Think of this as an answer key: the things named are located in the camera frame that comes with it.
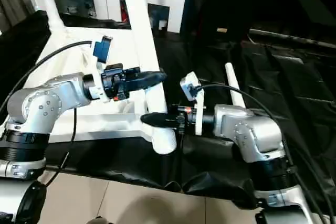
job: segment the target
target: black tablecloth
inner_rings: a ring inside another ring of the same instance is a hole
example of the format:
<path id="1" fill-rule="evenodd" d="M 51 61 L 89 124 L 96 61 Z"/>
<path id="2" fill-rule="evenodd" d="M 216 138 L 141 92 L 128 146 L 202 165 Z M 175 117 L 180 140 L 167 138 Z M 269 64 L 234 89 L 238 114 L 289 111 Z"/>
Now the black tablecloth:
<path id="1" fill-rule="evenodd" d="M 61 17 L 66 25 L 115 27 L 106 20 Z M 43 12 L 0 36 L 5 63 L 1 66 L 4 85 L 0 99 L 4 100 L 13 84 L 34 64 L 49 36 Z M 299 173 L 322 210 L 327 212 L 319 187 L 303 161 L 308 157 L 336 210 L 336 58 L 247 43 L 192 46 L 169 33 L 154 40 L 160 67 L 168 74 L 164 83 L 168 104 L 189 104 L 179 81 L 191 70 L 204 81 L 225 83 L 224 64 L 230 60 L 241 89 L 269 107 L 279 120 Z M 229 93 L 207 90 L 207 108 L 217 103 L 231 104 Z M 246 103 L 263 114 L 251 101 Z M 67 148 L 68 143 L 49 145 L 49 169 L 57 167 Z M 179 141 L 177 150 L 165 156 L 156 154 L 151 143 L 140 137 L 81 141 L 75 143 L 64 172 L 230 199 L 242 208 L 255 208 L 246 164 L 233 158 L 236 156 L 231 142 L 213 137 L 185 136 L 183 145 Z"/>

